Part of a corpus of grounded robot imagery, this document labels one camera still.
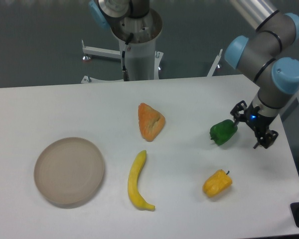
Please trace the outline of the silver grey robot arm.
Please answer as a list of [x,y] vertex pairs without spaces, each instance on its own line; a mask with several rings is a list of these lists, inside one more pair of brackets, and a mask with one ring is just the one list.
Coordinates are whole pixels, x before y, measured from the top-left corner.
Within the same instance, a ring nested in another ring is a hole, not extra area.
[[[241,101],[227,119],[213,125],[210,137],[217,145],[226,143],[244,122],[255,134],[257,145],[270,147],[278,133],[270,124],[299,90],[299,61],[278,55],[299,38],[299,16],[281,13],[268,0],[234,0],[233,7],[254,28],[256,36],[236,37],[224,58],[234,69],[259,87],[250,104]],[[93,19],[109,28],[119,42],[124,81],[152,80],[155,42],[162,31],[160,15],[147,0],[92,0]]]

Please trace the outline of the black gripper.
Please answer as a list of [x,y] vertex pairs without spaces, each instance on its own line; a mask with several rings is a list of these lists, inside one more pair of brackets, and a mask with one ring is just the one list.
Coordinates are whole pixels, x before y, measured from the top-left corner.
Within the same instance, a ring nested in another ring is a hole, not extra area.
[[253,146],[254,149],[258,146],[265,149],[269,148],[279,136],[278,132],[269,129],[269,126],[275,117],[261,115],[259,106],[248,106],[247,108],[246,102],[240,101],[230,111],[230,115],[234,119],[234,126],[237,126],[240,122],[246,122],[246,124],[253,130],[257,138],[257,142]]

